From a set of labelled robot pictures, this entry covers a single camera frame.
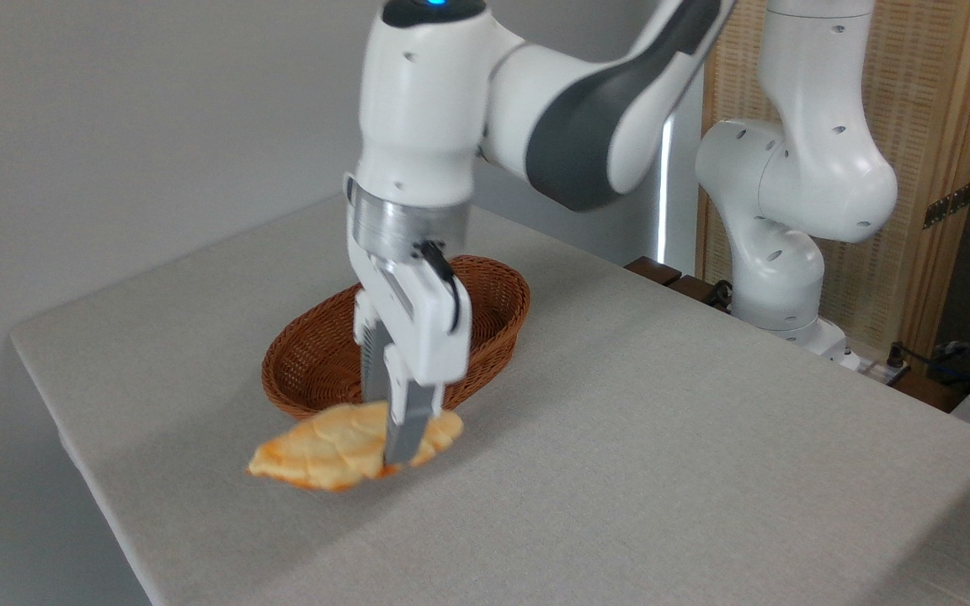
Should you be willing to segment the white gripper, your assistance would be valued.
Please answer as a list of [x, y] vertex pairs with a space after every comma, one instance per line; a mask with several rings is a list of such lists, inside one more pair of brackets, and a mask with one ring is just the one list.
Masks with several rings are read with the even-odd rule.
[[443, 406], [445, 385], [468, 369], [472, 322], [468, 291], [436, 239], [409, 247], [408, 260], [347, 249], [360, 290], [354, 341], [360, 348], [363, 402], [388, 401], [384, 465], [406, 465]]

